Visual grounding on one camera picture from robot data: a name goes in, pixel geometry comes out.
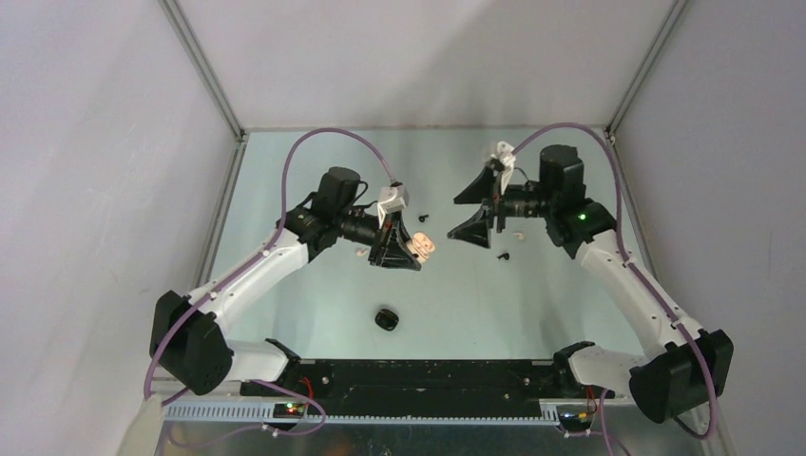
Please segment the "beige earbud charging case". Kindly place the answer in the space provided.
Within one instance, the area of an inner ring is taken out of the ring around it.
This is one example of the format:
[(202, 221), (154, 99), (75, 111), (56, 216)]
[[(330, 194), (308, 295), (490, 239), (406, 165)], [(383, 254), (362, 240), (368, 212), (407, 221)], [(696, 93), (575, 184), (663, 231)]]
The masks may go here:
[(431, 254), (436, 250), (434, 241), (423, 232), (416, 232), (412, 235), (409, 248), (420, 263), (428, 261)]

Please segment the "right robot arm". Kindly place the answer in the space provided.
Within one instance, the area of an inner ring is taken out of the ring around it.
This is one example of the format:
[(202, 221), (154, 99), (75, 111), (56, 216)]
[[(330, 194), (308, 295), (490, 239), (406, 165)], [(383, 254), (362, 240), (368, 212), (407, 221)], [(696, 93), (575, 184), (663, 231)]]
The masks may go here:
[(545, 147), (537, 180), (511, 183), (514, 168), (513, 147), (499, 142), (480, 174), (453, 200), (476, 204), (478, 211), (448, 237), (488, 248), (491, 233), (502, 232), (507, 219), (543, 219), (552, 243), (604, 286), (643, 350), (631, 355), (593, 342), (575, 343), (553, 356), (554, 388), (566, 397), (589, 386), (608, 389), (632, 399), (658, 424), (720, 396), (732, 340), (691, 318), (621, 246), (617, 220), (586, 194), (585, 168), (576, 148)]

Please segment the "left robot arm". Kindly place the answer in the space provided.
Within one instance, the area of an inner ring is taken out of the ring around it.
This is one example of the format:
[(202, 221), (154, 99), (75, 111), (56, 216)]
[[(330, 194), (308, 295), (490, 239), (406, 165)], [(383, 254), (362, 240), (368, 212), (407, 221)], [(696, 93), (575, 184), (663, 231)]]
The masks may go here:
[(368, 247), (370, 265), (418, 272), (435, 250), (426, 234), (409, 234), (405, 187), (381, 190), (376, 214), (358, 204), (364, 180), (334, 166), (318, 189), (283, 214), (276, 230), (225, 275), (187, 293), (169, 291), (155, 306), (149, 354), (183, 386), (205, 395), (229, 381), (262, 380), (277, 395), (300, 383), (293, 354), (277, 341), (240, 342), (229, 333), (244, 313), (285, 277), (345, 239)]

